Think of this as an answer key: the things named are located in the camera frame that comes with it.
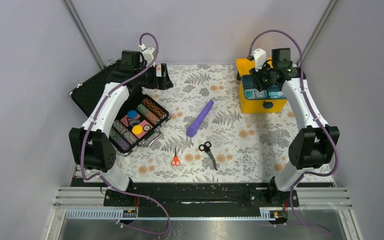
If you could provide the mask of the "teal divided tray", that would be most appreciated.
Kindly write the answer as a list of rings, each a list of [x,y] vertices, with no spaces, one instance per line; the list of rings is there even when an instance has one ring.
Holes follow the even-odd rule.
[[[257,84],[254,83],[253,78],[251,75],[243,75],[241,77],[241,83],[243,87],[243,93],[244,90],[247,89],[257,89]],[[261,91],[266,91],[267,98],[262,99],[262,100],[269,100],[269,99],[286,99],[282,91],[279,89],[277,85],[272,85],[266,90],[261,90]]]

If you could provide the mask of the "gauze dressing packet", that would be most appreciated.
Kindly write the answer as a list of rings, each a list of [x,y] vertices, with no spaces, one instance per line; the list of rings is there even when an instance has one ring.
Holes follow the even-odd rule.
[[[244,96],[248,100],[261,100],[267,98],[267,93],[265,90],[258,91],[256,88],[245,89]]]

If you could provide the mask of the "yellow plastic box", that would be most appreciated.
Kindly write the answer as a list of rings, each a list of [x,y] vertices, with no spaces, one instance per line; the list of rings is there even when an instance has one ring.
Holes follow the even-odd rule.
[[[279,113],[287,103],[287,99],[260,99],[248,100],[243,93],[243,85],[241,77],[244,75],[251,75],[249,70],[254,66],[254,62],[246,58],[236,59],[237,75],[236,79],[239,81],[238,99],[240,110],[244,114],[266,114],[266,113]]]

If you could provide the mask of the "black handled scissors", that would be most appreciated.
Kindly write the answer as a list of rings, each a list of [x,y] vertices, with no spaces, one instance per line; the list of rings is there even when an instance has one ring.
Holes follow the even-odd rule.
[[[204,144],[200,144],[198,146],[198,148],[201,152],[205,152],[209,156],[209,158],[212,161],[212,165],[213,165],[214,169],[217,171],[218,167],[217,167],[216,159],[211,152],[211,147],[212,147],[212,144],[209,141],[206,141]]]

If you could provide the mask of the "orange handled scissors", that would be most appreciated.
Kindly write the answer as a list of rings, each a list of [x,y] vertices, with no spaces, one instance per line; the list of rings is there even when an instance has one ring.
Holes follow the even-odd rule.
[[[171,161],[170,164],[171,164],[172,166],[175,166],[175,167],[181,165],[181,161],[180,161],[179,158],[178,158],[177,148],[176,148],[176,147],[174,148],[174,156],[173,156],[173,159],[172,159],[172,161]]]

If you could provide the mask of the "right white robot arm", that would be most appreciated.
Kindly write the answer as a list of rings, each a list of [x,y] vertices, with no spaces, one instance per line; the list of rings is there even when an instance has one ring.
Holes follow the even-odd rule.
[[[258,90],[278,86],[288,100],[297,123],[298,134],[288,148],[289,162],[273,178],[275,187],[267,191],[267,201],[273,206],[281,205],[288,191],[304,174],[315,174],[315,169],[331,162],[337,155],[336,144],[339,129],[330,126],[316,107],[308,88],[302,65],[294,66],[289,48],[272,50],[271,60],[266,52],[257,48],[251,51],[254,67],[250,74]]]

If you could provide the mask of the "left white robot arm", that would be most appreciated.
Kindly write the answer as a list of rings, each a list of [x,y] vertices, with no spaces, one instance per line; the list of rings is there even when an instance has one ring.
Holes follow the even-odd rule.
[[[168,90],[173,87],[166,64],[155,64],[153,47],[141,51],[124,50],[120,59],[70,92],[71,99],[87,115],[87,120],[69,132],[74,161],[84,180],[94,177],[116,192],[124,206],[132,204],[135,192],[130,178],[117,170],[118,154],[127,156],[146,141],[154,142],[170,113],[144,89]]]

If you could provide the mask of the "black poker chip case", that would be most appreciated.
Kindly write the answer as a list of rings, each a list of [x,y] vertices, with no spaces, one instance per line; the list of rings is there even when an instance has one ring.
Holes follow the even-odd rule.
[[[101,131],[107,136],[103,147],[95,150],[92,144],[87,143],[85,158],[95,153],[106,156],[109,145],[127,156],[170,119],[165,108],[143,93],[145,88],[129,90],[125,85],[110,92],[119,84],[106,83],[110,71],[116,67],[115,63],[70,92],[71,99],[90,119],[105,124],[92,129],[88,135],[91,140],[96,131]]]

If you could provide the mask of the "purple flashlight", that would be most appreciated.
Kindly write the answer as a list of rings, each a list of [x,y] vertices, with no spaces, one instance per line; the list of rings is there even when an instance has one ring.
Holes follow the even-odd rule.
[[[190,138],[194,137],[202,123],[204,122],[205,118],[209,114],[210,110],[212,109],[214,105],[214,101],[211,99],[205,107],[202,109],[202,111],[199,113],[199,115],[195,118],[194,122],[187,128],[186,135]]]

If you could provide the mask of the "black mounting base plate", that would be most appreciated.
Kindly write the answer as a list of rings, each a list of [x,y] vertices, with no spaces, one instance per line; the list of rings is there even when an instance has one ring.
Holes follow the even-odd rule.
[[[142,218],[259,217],[260,208],[298,207],[297,192],[269,183],[131,183],[128,194],[107,190],[105,207],[132,207]]]

